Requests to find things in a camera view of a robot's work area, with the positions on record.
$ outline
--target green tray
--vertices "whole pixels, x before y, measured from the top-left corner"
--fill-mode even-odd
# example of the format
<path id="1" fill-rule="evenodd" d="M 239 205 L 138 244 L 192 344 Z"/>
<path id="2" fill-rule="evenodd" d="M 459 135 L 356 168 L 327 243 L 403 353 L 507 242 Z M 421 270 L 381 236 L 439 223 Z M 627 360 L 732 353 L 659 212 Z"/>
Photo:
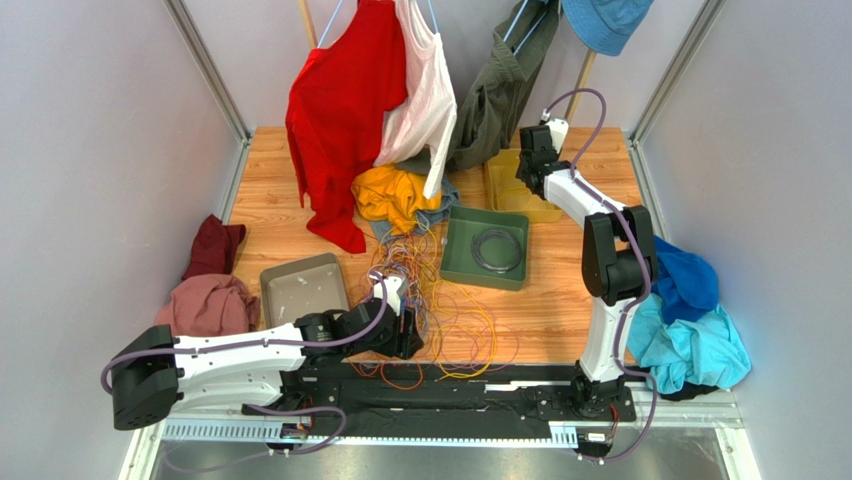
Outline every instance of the green tray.
<path id="1" fill-rule="evenodd" d="M 496 273 L 476 264 L 470 245 L 482 232 L 500 228 L 512 234 L 521 245 L 521 263 L 514 270 Z M 527 278 L 527 245 L 530 219 L 524 215 L 492 212 L 476 208 L 452 207 L 447 244 L 441 258 L 441 278 L 455 283 L 518 291 Z M 514 250 L 502 240 L 489 240 L 482 256 L 494 265 L 504 265 L 515 257 Z"/>

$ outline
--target white shirt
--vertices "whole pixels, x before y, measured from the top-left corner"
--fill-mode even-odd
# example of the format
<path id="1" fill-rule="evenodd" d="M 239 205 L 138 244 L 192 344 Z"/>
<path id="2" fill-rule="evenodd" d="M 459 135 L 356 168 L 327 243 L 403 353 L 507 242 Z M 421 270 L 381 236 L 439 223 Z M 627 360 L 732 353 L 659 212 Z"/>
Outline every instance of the white shirt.
<path id="1" fill-rule="evenodd" d="M 408 99 L 385 114 L 382 150 L 373 166 L 408 160 L 429 145 L 431 167 L 423 195 L 441 192 L 450 136 L 456 124 L 456 98 L 440 34 L 433 34 L 415 0 L 395 0 L 405 37 Z"/>

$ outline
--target yellow shirt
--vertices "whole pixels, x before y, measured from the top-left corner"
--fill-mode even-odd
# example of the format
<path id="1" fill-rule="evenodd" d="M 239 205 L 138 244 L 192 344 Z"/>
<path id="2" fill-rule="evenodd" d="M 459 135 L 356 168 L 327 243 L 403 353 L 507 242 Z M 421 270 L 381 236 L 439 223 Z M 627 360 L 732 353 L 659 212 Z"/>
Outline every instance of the yellow shirt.
<path id="1" fill-rule="evenodd" d="M 384 165 L 355 177 L 352 193 L 362 217 L 370 221 L 388 220 L 393 227 L 391 235 L 401 235 L 417 227 L 415 212 L 441 208 L 440 193 L 431 200 L 423 196 L 425 183 L 426 177 L 422 175 Z"/>

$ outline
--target orange cloth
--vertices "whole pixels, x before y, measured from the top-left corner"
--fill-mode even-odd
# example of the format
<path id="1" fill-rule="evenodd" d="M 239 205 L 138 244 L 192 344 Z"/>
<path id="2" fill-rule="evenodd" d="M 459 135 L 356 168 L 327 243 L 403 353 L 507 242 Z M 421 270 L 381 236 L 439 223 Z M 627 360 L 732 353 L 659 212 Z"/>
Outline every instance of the orange cloth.
<path id="1" fill-rule="evenodd" d="M 423 196 L 425 184 L 422 175 L 384 165 L 355 177 L 352 193 L 364 219 L 388 220 L 393 226 L 391 235 L 401 235 L 417 227 L 415 212 L 441 208 L 440 192 L 432 199 Z"/>
<path id="2" fill-rule="evenodd" d="M 172 300 L 157 313 L 157 325 L 172 335 L 219 337 L 257 328 L 260 305 L 239 278 L 207 274 L 187 278 L 172 290 Z"/>

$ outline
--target gray floor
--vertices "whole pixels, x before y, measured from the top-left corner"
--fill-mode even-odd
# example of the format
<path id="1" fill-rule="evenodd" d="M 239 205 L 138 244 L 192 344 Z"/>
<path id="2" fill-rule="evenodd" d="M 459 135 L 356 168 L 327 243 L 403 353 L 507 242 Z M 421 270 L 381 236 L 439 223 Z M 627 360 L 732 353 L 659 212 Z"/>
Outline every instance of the gray floor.
<path id="1" fill-rule="evenodd" d="M 626 448 L 636 430 L 620 428 L 613 452 Z M 263 451 L 258 444 L 186 442 L 164 444 L 183 468 L 220 465 Z M 712 429 L 656 429 L 629 458 L 604 467 L 578 462 L 573 453 L 545 449 L 331 446 L 293 458 L 261 458 L 203 475 L 167 468 L 153 479 L 293 478 L 323 480 L 455 479 L 727 479 Z"/>

